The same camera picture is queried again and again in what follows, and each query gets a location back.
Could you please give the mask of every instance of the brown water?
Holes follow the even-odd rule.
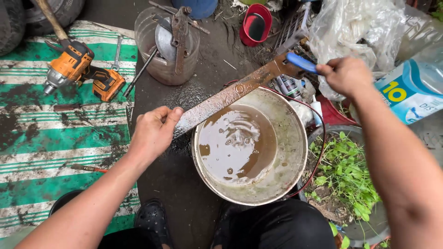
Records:
[[[257,109],[241,104],[232,104],[207,119],[198,144],[205,168],[227,183],[254,183],[277,152],[271,122]]]

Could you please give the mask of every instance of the red container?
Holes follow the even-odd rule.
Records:
[[[254,40],[249,36],[249,28],[256,18],[260,18],[260,15],[264,20],[263,34],[260,40]],[[262,4],[252,4],[246,11],[245,19],[243,20],[243,25],[240,28],[240,39],[241,41],[249,46],[255,47],[259,43],[262,43],[268,37],[269,31],[271,30],[272,16],[271,12]]]
[[[349,119],[345,115],[341,114],[332,104],[332,102],[325,98],[323,95],[317,96],[317,101],[320,102],[322,105],[322,112],[323,112],[323,121],[325,121],[325,124],[329,125],[357,125],[357,122],[355,122],[352,119]]]

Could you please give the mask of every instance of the hand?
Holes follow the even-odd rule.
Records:
[[[347,98],[354,97],[359,92],[363,93],[368,88],[374,88],[372,72],[361,59],[332,59],[326,65],[318,64],[316,69],[326,77],[332,90]]]
[[[128,154],[140,158],[147,167],[171,144],[175,125],[183,115],[183,109],[159,107],[137,117],[137,125]]]

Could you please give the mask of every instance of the black tire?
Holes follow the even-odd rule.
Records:
[[[85,0],[49,0],[55,18],[66,27],[77,18],[85,5]],[[26,15],[26,34],[29,36],[46,35],[54,32],[51,23],[41,12],[34,0],[23,0]]]
[[[0,0],[0,56],[11,52],[25,32],[21,0]]]

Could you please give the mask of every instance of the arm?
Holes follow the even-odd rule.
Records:
[[[367,167],[387,210],[392,248],[440,247],[443,171],[437,161],[383,102],[362,60],[333,59],[317,69],[357,109]]]
[[[97,248],[129,190],[171,143],[182,113],[181,108],[172,111],[163,106],[138,116],[126,155],[92,186],[40,224],[16,248]]]

